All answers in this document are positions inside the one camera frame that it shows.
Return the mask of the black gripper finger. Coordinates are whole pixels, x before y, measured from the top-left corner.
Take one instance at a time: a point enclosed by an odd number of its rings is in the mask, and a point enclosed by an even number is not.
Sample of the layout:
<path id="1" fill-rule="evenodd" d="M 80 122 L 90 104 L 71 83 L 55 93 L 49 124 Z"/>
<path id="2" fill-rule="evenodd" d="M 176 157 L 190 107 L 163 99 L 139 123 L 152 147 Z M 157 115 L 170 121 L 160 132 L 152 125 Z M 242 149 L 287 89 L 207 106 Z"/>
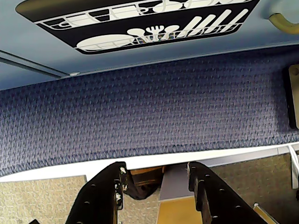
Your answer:
<path id="1" fill-rule="evenodd" d="M 272 224 L 274 218 L 258 204 L 249 206 L 214 171 L 200 162 L 187 165 L 189 191 L 204 224 Z"/>
<path id="2" fill-rule="evenodd" d="M 116 224 L 123 208 L 123 187 L 127 185 L 125 162 L 105 167 L 79 191 L 66 219 L 67 224 Z"/>

